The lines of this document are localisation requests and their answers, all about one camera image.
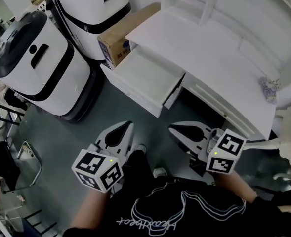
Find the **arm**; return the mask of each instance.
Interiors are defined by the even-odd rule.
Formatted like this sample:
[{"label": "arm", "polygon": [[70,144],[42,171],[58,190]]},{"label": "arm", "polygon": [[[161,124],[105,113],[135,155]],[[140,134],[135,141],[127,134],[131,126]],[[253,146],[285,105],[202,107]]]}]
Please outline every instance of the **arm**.
[{"label": "arm", "polygon": [[104,216],[110,193],[91,190],[71,223],[72,228],[96,229]]},{"label": "arm", "polygon": [[234,192],[239,197],[249,203],[253,203],[257,198],[257,193],[237,174],[233,171],[231,175],[211,173],[215,184]]}]

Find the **closed drawer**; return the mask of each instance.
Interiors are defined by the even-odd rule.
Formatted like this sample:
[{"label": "closed drawer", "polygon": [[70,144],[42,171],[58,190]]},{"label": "closed drawer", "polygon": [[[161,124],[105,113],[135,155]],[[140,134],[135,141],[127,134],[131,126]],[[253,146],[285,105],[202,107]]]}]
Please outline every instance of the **closed drawer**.
[{"label": "closed drawer", "polygon": [[109,82],[157,118],[184,72],[163,57],[137,46],[114,70],[100,65]]},{"label": "closed drawer", "polygon": [[190,74],[186,74],[182,86],[193,93],[195,96],[203,100],[212,107],[220,115],[225,117],[232,125],[234,125],[246,138],[250,138],[256,134],[256,129],[250,122],[243,118],[242,115],[234,109],[221,96],[213,90],[202,84]]}]

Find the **white robot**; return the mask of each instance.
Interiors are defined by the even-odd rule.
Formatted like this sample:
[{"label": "white robot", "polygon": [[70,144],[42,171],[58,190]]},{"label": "white robot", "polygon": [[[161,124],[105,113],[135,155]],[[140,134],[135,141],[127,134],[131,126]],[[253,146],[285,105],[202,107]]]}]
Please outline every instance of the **white robot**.
[{"label": "white robot", "polygon": [[[72,170],[85,186],[107,192],[122,177],[122,166],[133,142],[134,124],[124,121],[104,130],[94,144],[82,149]],[[198,174],[212,171],[230,174],[246,139],[221,129],[211,130],[200,122],[178,122],[169,126],[173,138],[192,158],[190,167]]]}]

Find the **brown box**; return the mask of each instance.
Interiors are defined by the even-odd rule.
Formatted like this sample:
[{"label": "brown box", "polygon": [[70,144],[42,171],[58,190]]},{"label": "brown box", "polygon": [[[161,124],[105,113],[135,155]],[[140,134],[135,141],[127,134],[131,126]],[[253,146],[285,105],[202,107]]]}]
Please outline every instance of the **brown box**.
[{"label": "brown box", "polygon": [[112,70],[131,52],[129,41],[125,37],[160,9],[160,3],[153,3],[127,15],[98,36],[101,50]]}]

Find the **drawer front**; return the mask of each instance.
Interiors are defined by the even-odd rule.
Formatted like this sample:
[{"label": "drawer front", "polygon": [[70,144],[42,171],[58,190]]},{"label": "drawer front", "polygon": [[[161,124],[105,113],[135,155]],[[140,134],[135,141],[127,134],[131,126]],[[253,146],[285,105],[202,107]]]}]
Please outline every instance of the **drawer front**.
[{"label": "drawer front", "polygon": [[148,112],[153,114],[155,117],[159,117],[162,111],[162,105],[152,101],[150,98],[144,96],[141,92],[134,89],[127,82],[125,82],[117,73],[106,67],[105,65],[100,65],[102,71],[105,73],[109,82],[116,87],[118,90],[123,92],[126,96],[131,98],[134,102],[142,106]]},{"label": "drawer front", "polygon": [[244,120],[239,118],[233,111],[221,103],[216,97],[203,89],[198,82],[193,81],[190,77],[186,77],[183,81],[183,87],[188,89],[191,93],[203,100],[206,104],[212,107],[220,115],[225,117],[232,125],[234,125],[242,134],[250,138],[256,132]]}]

